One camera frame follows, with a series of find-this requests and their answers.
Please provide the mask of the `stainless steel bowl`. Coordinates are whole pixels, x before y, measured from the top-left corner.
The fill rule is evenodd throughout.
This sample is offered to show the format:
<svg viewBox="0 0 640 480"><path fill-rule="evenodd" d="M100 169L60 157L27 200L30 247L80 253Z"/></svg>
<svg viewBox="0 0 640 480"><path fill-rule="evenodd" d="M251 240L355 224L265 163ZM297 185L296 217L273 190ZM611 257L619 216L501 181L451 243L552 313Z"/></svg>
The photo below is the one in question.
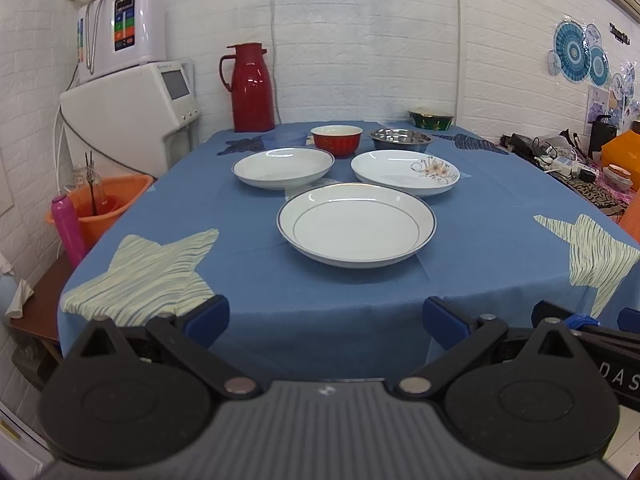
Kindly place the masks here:
<svg viewBox="0 0 640 480"><path fill-rule="evenodd" d="M433 139L426 133L405 128L379 128L369 134L377 150L403 150L425 153Z"/></svg>

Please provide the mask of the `orange plastic basin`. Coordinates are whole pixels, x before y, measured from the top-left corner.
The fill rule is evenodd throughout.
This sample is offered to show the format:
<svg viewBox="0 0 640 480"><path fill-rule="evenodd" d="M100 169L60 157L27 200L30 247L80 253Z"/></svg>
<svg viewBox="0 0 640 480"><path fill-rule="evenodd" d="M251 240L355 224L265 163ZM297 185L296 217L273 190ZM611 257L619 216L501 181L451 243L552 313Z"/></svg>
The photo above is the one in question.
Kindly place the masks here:
<svg viewBox="0 0 640 480"><path fill-rule="evenodd" d="M106 178L51 200L46 222L55 226L73 266L152 183L153 178L143 174Z"/></svg>

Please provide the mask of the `red thermos jug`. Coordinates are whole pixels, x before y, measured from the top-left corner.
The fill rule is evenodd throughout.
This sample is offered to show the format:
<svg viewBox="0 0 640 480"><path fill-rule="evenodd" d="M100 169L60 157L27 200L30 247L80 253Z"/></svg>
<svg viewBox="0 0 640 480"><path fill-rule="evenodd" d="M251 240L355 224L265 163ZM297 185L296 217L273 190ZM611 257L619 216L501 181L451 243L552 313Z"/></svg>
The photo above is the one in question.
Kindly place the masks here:
<svg viewBox="0 0 640 480"><path fill-rule="evenodd" d="M220 58L218 73L231 94L235 132L266 132L274 128L270 73L264 59L267 50L260 42L229 46L233 54Z"/></svg>

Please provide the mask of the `pink water bottle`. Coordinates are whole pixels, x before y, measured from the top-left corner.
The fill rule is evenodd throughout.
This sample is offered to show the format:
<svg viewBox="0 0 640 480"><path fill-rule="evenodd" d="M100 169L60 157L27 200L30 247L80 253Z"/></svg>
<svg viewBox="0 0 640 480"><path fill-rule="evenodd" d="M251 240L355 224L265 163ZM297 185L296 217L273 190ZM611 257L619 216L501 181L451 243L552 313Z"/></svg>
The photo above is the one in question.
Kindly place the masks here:
<svg viewBox="0 0 640 480"><path fill-rule="evenodd" d="M63 194L55 196L51 203L51 214L67 258L76 268L87 255L87 247L80 232L79 218L72 200Z"/></svg>

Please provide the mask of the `white wall water purifier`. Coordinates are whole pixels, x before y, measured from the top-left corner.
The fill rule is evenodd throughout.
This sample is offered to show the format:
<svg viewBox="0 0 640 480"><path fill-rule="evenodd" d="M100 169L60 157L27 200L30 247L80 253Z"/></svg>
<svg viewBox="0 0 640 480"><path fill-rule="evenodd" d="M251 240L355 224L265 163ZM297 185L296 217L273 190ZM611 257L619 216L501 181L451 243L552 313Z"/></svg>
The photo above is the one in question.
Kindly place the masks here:
<svg viewBox="0 0 640 480"><path fill-rule="evenodd" d="M165 0L94 0L76 22L78 81L85 84L166 58Z"/></svg>

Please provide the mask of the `blue star-patterned tablecloth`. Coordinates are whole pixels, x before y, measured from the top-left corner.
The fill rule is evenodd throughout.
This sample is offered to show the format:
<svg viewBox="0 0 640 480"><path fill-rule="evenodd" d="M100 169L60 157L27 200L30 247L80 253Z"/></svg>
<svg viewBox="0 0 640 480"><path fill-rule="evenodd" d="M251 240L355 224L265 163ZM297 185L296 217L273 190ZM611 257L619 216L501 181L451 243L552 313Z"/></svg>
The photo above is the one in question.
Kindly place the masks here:
<svg viewBox="0 0 640 480"><path fill-rule="evenodd" d="M513 327L528 325L541 301L605 326L638 307L631 236L518 156L459 148L462 136L453 128L410 155L411 177L423 177L431 156L460 174L449 191L420 198L360 182L346 159L323 188L255 188L233 170L252 138L214 134L76 268L58 308L62 349L98 315L142 325L162 297L221 295L230 321L212 350L256 382L397 382L435 354L428 297Z"/></svg>

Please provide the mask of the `red bowl white inside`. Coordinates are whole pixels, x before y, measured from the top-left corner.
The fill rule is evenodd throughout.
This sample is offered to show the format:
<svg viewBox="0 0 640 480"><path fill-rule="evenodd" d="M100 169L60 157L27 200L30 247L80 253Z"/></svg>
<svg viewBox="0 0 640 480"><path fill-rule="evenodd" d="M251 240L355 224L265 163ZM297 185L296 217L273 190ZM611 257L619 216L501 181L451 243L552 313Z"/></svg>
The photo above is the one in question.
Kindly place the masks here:
<svg viewBox="0 0 640 480"><path fill-rule="evenodd" d="M311 129L314 146L334 157L347 157L356 153L362 129L348 125L327 125Z"/></svg>

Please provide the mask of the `black kettle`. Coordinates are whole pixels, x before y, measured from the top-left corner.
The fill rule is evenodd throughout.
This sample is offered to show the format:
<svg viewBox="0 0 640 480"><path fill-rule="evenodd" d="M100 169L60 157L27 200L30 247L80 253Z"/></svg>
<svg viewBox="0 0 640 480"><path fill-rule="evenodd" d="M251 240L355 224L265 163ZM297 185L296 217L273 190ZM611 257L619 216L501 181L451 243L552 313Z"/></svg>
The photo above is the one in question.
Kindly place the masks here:
<svg viewBox="0 0 640 480"><path fill-rule="evenodd" d="M617 126L612 124L611 118L610 114L600 114L591 123L588 146L588 156L590 158L593 158L594 153L601 153L603 145L617 136Z"/></svg>

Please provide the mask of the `green gold patterned bowl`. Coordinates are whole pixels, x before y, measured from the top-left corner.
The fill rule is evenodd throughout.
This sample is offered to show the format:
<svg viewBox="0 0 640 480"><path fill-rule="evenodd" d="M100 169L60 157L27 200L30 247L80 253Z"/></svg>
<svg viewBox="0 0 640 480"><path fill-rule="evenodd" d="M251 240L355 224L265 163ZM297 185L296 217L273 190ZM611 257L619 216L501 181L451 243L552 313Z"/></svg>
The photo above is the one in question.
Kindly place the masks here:
<svg viewBox="0 0 640 480"><path fill-rule="evenodd" d="M434 114L424 110L410 110L409 117L416 128L430 131L446 131L454 122L454 116Z"/></svg>

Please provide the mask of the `glass bottle with sticks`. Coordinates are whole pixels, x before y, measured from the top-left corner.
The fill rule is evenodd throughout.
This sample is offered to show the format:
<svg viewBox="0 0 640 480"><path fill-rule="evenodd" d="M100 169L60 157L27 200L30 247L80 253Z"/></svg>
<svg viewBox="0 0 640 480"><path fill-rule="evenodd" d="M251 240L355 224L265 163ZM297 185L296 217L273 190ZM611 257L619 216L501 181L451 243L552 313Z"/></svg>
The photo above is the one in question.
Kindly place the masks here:
<svg viewBox="0 0 640 480"><path fill-rule="evenodd" d="M103 181L96 172L93 151L85 152L85 165L74 168L74 177L77 186L88 186L92 214L94 216L105 214L107 210L107 197L104 191Z"/></svg>

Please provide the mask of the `white floral plate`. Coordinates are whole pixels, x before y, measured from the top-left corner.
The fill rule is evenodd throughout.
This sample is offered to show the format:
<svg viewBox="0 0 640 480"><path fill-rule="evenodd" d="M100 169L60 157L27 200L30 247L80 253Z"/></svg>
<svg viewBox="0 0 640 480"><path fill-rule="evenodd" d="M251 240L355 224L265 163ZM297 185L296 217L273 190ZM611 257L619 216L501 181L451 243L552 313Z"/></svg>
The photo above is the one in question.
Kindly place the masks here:
<svg viewBox="0 0 640 480"><path fill-rule="evenodd" d="M419 197L446 193L461 177L459 169L445 159L403 150L362 153L352 160L350 166L361 182L386 186Z"/></svg>

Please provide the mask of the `blue paper fan decorations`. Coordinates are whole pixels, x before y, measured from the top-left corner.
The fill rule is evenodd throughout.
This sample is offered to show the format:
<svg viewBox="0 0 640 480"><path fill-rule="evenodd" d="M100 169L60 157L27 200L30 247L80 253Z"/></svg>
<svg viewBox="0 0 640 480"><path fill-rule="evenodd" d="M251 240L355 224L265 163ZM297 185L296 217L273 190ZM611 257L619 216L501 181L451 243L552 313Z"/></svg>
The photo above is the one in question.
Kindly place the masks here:
<svg viewBox="0 0 640 480"><path fill-rule="evenodd" d="M610 79L610 62L597 26L573 20L559 22L547 55L547 68L551 76L562 75L573 84L589 79L595 86L604 87Z"/></svg>

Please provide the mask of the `orange bag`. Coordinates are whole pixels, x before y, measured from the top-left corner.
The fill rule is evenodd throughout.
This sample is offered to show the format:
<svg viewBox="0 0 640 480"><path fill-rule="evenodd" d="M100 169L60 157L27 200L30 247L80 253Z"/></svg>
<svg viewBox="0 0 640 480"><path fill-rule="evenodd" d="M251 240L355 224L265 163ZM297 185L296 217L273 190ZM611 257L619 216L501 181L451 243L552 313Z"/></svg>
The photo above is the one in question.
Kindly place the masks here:
<svg viewBox="0 0 640 480"><path fill-rule="evenodd" d="M640 184L640 134L628 130L603 145L601 165L616 165L630 173L632 188L638 191Z"/></svg>

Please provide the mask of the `white water dispenser machine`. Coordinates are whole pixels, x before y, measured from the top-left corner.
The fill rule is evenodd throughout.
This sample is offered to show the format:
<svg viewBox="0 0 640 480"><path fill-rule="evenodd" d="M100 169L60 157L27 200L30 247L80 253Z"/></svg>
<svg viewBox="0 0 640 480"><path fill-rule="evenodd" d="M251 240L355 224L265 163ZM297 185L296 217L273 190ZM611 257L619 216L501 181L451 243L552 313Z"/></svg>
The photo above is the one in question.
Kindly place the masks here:
<svg viewBox="0 0 640 480"><path fill-rule="evenodd" d="M134 66L60 96L61 119L75 168L92 159L102 178L159 178L198 146L194 64Z"/></svg>

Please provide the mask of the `large white rimmed plate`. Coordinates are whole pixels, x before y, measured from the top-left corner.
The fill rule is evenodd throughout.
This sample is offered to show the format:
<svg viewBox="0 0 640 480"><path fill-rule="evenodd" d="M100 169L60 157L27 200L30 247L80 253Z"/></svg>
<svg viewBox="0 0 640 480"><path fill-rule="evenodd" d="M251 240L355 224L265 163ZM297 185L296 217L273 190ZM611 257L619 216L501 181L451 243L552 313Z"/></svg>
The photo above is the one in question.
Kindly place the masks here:
<svg viewBox="0 0 640 480"><path fill-rule="evenodd" d="M298 252L328 266L377 269L416 255L433 238L431 207L408 193L337 183L290 198L277 228Z"/></svg>

